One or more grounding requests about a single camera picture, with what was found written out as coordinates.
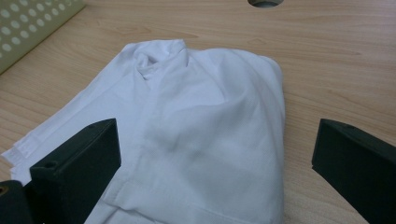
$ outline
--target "folded shirt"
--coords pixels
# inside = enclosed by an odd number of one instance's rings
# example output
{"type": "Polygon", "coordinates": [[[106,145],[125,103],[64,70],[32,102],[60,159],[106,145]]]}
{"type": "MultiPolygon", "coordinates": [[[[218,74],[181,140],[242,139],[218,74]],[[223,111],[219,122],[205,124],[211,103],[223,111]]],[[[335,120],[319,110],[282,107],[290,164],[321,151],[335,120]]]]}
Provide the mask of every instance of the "folded shirt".
{"type": "Polygon", "coordinates": [[[127,45],[3,156],[13,179],[85,126],[116,118],[121,168],[86,223],[281,223],[282,73],[238,49],[127,45]]]}

